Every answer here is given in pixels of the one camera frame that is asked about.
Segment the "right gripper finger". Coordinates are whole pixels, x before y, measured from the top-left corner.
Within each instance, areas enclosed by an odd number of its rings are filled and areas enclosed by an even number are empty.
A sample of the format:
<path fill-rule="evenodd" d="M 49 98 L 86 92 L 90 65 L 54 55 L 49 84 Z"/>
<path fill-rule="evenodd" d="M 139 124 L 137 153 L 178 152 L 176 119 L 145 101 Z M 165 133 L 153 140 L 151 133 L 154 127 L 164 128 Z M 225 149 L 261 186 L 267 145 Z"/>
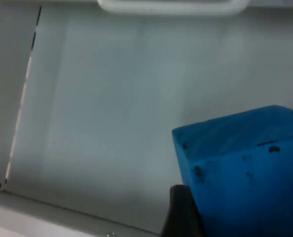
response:
<path fill-rule="evenodd" d="M 162 237 L 204 237 L 201 216 L 190 188 L 174 185 L 170 188 L 170 204 L 163 225 Z"/>

